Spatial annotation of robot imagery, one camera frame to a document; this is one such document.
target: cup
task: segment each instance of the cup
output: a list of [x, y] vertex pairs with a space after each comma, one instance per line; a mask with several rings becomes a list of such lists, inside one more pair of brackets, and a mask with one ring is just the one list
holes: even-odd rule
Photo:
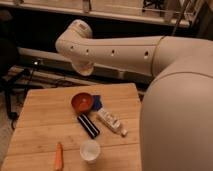
[[100, 152], [100, 145], [95, 140], [87, 140], [80, 147], [81, 157], [89, 164], [95, 163]]

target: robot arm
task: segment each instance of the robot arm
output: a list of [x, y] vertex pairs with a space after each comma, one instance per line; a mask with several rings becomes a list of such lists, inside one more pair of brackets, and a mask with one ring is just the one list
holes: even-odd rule
[[143, 171], [213, 170], [212, 41], [91, 38], [76, 20], [56, 42], [78, 73], [91, 74], [97, 62], [156, 77], [140, 118]]
[[81, 20], [73, 21], [56, 41], [57, 51], [84, 76], [92, 73], [93, 63], [157, 76], [177, 58], [209, 46], [210, 41], [163, 36], [92, 39], [91, 28]]

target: carrot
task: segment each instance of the carrot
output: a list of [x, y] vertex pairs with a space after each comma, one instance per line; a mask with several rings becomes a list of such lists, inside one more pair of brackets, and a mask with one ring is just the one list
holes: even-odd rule
[[60, 142], [57, 143], [54, 171], [62, 171], [63, 168], [63, 149]]

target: wire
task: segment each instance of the wire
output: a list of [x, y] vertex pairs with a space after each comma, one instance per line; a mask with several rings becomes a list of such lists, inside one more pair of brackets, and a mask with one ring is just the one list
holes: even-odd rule
[[32, 81], [32, 78], [33, 78], [33, 74], [34, 74], [34, 72], [36, 71], [36, 69], [38, 69], [37, 67], [39, 66], [39, 64], [40, 64], [40, 62], [38, 62], [38, 61], [35, 61], [34, 63], [33, 63], [33, 68], [32, 68], [32, 72], [31, 72], [31, 74], [30, 74], [30, 77], [29, 77], [29, 79], [28, 79], [28, 81], [27, 81], [27, 83], [26, 83], [26, 87], [25, 87], [25, 89], [24, 89], [24, 94], [25, 94], [25, 96], [27, 95], [27, 92], [28, 92], [28, 86], [30, 85], [30, 82]]

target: black cable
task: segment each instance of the black cable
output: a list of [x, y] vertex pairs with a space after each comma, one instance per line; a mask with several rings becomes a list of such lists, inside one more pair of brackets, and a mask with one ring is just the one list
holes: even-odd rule
[[27, 81], [27, 83], [26, 83], [26, 87], [25, 87], [25, 89], [24, 89], [24, 96], [27, 95], [27, 92], [28, 92], [28, 88], [27, 88], [27, 87], [30, 85], [30, 82], [32, 81], [32, 78], [33, 78], [33, 74], [34, 74], [34, 72], [38, 69], [37, 67], [39, 66], [39, 64], [40, 64], [40, 62], [38, 62], [38, 61], [35, 61], [35, 62], [33, 63], [32, 72], [31, 72], [31, 74], [30, 74], [30, 77], [29, 77], [29, 79], [28, 79], [28, 81]]

